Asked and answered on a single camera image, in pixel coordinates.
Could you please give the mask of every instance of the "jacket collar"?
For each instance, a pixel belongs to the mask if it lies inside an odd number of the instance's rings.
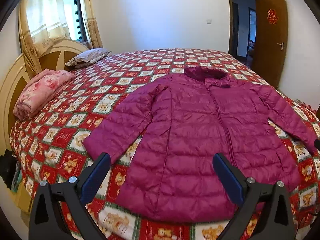
[[[206,82],[221,88],[230,87],[230,75],[223,70],[206,67],[188,67],[184,74],[201,82]]]

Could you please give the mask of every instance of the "pillow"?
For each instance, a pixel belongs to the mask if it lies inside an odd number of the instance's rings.
[[[74,66],[76,68],[79,67],[78,65],[81,65],[81,67],[84,67],[84,65],[89,66],[107,56],[110,52],[111,51],[104,48],[89,49],[73,57],[65,65],[69,67]]]

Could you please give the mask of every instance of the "curtain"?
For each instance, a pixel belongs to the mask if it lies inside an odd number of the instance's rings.
[[[97,20],[94,17],[91,0],[80,0],[81,12],[85,24],[85,32],[88,40],[89,49],[102,48]]]
[[[63,0],[21,0],[21,50],[30,78],[42,71],[39,58],[53,44],[70,38]]]

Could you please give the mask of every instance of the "wooden headboard panel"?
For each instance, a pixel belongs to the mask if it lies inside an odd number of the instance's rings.
[[[83,44],[70,39],[64,39],[52,46],[40,58],[42,70],[48,68],[53,70],[71,69],[65,63],[81,52],[88,50]],[[9,69],[0,88],[0,155],[5,149],[11,150],[9,134],[11,128],[18,120],[12,113],[22,90],[30,78],[25,68],[23,55],[21,54]]]

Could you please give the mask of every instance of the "bedspread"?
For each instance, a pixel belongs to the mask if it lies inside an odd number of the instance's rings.
[[[73,71],[76,78],[51,100],[42,111],[25,122],[17,121],[10,134],[12,149],[21,160],[23,183],[32,197],[42,179],[51,184],[78,176],[92,164],[82,141],[89,136],[106,114],[128,93],[168,73],[183,73],[186,66],[218,68],[237,79],[267,84],[255,72],[231,55],[216,50],[161,49],[144,50],[106,57],[94,65]],[[308,108],[283,96],[307,126],[320,137],[319,120]],[[320,186],[320,157],[311,156],[299,142],[274,126],[300,174],[300,185],[290,193],[296,226],[310,224],[316,211]],[[210,239],[227,225],[227,221],[201,224],[170,224],[147,220],[114,204],[124,183],[130,161],[143,134],[127,149],[105,177],[88,212],[108,239]],[[76,238],[81,238],[68,207],[62,204],[66,222]],[[255,214],[243,239],[248,239],[257,223]]]

